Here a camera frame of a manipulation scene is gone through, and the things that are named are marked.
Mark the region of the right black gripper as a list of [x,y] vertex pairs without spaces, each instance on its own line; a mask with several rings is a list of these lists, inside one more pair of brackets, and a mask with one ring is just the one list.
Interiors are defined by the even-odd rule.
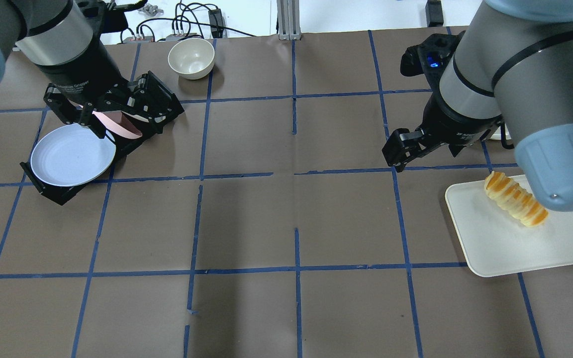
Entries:
[[425,157],[443,145],[449,145],[452,156],[456,157],[464,147],[485,138],[487,132],[501,122],[502,115],[482,119],[461,115],[435,91],[425,106],[418,128],[393,131],[382,147],[382,154],[387,165],[400,173],[414,159]]

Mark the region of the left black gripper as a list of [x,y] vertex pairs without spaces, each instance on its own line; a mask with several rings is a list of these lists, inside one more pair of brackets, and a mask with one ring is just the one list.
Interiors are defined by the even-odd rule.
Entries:
[[[66,63],[40,65],[39,69],[50,81],[44,94],[46,106],[63,124],[80,124],[100,138],[109,130],[93,111],[122,111],[132,124],[149,124],[155,134],[184,113],[177,95],[151,71],[126,83],[98,40]],[[83,105],[81,110],[75,104]],[[143,138],[145,130],[139,130]]]

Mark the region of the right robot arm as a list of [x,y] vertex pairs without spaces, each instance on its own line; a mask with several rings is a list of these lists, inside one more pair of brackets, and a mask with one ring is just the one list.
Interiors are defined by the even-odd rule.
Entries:
[[573,211],[573,0],[484,0],[459,35],[432,34],[402,55],[432,95],[413,131],[392,131],[388,166],[447,145],[453,156],[496,129],[547,209]]

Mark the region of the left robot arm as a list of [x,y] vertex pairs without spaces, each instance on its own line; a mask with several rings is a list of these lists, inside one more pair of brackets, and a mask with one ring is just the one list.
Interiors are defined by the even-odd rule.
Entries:
[[102,138],[105,127],[96,112],[121,111],[160,134],[184,111],[177,96],[150,71],[126,80],[100,41],[103,33],[125,30],[125,12],[145,4],[0,0],[0,82],[17,47],[50,80],[44,100],[64,124]]

